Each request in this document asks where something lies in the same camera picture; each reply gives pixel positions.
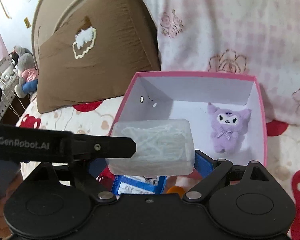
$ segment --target bed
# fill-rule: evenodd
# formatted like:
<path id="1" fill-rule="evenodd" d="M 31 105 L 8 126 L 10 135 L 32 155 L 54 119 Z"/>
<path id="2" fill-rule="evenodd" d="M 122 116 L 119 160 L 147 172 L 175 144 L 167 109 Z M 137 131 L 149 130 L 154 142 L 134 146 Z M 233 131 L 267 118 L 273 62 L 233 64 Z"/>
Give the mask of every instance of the bed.
<path id="1" fill-rule="evenodd" d="M 40 0 L 32 30 L 32 49 L 40 71 L 39 47 L 46 41 L 85 0 Z M 122 97 L 62 107 L 40 114 L 36 98 L 21 116 L 17 126 L 34 129 L 68 130 L 73 133 L 107 136 Z M 297 219 L 293 224 L 294 239 L 300 239 L 300 126 L 267 120 L 267 169 L 297 203 Z M 26 177 L 38 163 L 22 165 Z M 196 176 L 180 177 L 168 181 L 190 188 L 197 183 Z"/>

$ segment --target floral blanket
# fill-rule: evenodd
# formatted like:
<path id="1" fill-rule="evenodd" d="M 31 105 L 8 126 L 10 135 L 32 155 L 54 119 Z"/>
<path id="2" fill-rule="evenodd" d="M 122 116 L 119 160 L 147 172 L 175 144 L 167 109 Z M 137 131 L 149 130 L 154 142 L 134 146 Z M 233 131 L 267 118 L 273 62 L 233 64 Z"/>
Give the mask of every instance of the floral blanket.
<path id="1" fill-rule="evenodd" d="M 17 126 L 106 136 L 121 101 L 122 97 L 118 97 L 39 114 L 35 99 Z M 289 235 L 293 240 L 300 240 L 300 127 L 271 121 L 267 123 L 267 131 L 267 169 L 296 203 L 297 216 Z M 36 162 L 23 164 L 23 176 L 26 177 L 37 165 Z M 197 182 L 194 178 L 178 177 L 169 179 L 167 184 L 189 189 Z"/>

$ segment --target yellow sticker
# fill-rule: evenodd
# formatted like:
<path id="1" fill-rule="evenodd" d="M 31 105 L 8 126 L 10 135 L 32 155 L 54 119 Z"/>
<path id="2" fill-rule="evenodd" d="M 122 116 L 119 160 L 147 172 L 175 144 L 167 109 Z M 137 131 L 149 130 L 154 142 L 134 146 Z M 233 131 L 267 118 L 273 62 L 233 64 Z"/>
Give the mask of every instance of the yellow sticker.
<path id="1" fill-rule="evenodd" d="M 31 27 L 31 24 L 30 24 L 30 22 L 28 20 L 28 17 L 26 19 L 24 19 L 24 22 L 25 22 L 27 28 L 29 29 Z"/>

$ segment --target bow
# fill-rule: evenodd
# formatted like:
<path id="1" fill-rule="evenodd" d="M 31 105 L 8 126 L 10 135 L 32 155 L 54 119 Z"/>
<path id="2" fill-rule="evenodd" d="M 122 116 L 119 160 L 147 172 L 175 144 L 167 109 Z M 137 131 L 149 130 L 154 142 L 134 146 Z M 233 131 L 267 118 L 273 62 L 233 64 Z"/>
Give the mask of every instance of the bow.
<path id="1" fill-rule="evenodd" d="M 224 135 L 228 140 L 230 140 L 231 137 L 230 137 L 229 133 L 232 133 L 231 129 L 228 129 L 226 131 L 222 127 L 220 127 L 219 130 L 220 130 L 220 133 L 217 135 L 217 138 L 219 138 L 222 135 Z"/>

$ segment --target stuffed animal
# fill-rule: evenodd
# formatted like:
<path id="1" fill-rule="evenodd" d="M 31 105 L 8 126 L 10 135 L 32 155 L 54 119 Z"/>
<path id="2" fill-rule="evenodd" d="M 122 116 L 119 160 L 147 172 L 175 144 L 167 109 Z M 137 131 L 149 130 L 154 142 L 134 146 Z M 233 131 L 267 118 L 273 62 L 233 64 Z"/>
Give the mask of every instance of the stuffed animal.
<path id="1" fill-rule="evenodd" d="M 238 112 L 230 109 L 221 109 L 208 103 L 208 113 L 211 116 L 214 149 L 217 153 L 232 153 L 237 145 L 239 134 L 242 132 L 245 121 L 251 115 L 250 109 Z"/>
<path id="2" fill-rule="evenodd" d="M 38 71 L 35 68 L 34 58 L 27 49 L 15 46 L 14 50 L 19 55 L 19 84 L 14 87 L 14 90 L 19 98 L 24 98 L 28 93 L 37 91 Z"/>

